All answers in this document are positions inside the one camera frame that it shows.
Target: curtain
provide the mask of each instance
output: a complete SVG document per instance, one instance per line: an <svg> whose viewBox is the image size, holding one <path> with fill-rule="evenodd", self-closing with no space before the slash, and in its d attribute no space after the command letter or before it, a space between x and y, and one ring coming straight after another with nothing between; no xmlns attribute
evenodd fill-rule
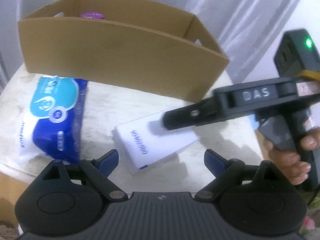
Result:
<svg viewBox="0 0 320 240"><path fill-rule="evenodd" d="M23 62L17 21L53 1L0 0L0 63L5 73L0 74L1 84L5 85ZM155 1L196 14L230 57L227 72L231 80L240 83L266 52L299 0Z"/></svg>

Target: green light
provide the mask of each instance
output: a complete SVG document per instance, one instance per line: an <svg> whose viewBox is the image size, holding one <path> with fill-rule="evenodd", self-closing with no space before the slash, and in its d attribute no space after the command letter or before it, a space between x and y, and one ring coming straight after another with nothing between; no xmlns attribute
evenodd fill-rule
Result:
<svg viewBox="0 0 320 240"><path fill-rule="evenodd" d="M307 40L306 40L306 45L307 45L307 47L308 47L309 49L312 47L312 41L311 41L311 39L307 39Z"/></svg>

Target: purple round container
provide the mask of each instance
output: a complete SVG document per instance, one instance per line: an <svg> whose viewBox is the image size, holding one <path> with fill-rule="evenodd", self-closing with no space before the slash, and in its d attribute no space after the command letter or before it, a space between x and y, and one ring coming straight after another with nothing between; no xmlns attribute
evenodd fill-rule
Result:
<svg viewBox="0 0 320 240"><path fill-rule="evenodd" d="M82 18L90 18L90 19L104 19L104 15L102 13L97 12L86 12L81 15Z"/></svg>

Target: table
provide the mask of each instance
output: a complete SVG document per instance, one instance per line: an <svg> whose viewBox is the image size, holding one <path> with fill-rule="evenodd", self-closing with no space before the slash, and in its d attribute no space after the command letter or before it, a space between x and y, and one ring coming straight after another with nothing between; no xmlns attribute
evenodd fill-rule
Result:
<svg viewBox="0 0 320 240"><path fill-rule="evenodd" d="M31 183L50 162L37 157L16 163L18 134L24 111L29 106L40 74L28 73L22 65L0 96L0 172ZM223 72L212 88L230 85ZM116 125L174 107L183 100L89 82L81 135L81 158L99 158L115 147L112 131ZM131 175L120 155L118 167L109 179L127 193L133 191L197 192L214 179L203 163L204 152L211 148L225 158L239 158L259 164L261 150L247 117L195 127L199 141L174 155L165 163Z"/></svg>

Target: human hand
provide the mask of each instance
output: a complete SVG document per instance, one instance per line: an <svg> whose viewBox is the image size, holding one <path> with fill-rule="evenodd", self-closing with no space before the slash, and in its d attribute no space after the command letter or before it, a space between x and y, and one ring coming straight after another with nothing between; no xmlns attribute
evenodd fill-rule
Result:
<svg viewBox="0 0 320 240"><path fill-rule="evenodd" d="M319 148L320 128L310 131L310 133L300 141L300 144L306 151ZM278 151L274 149L273 143L267 140L265 140L264 146L269 152L271 161L293 185L299 185L308 178L308 172L311 169L311 165L300 161L300 155L298 153Z"/></svg>

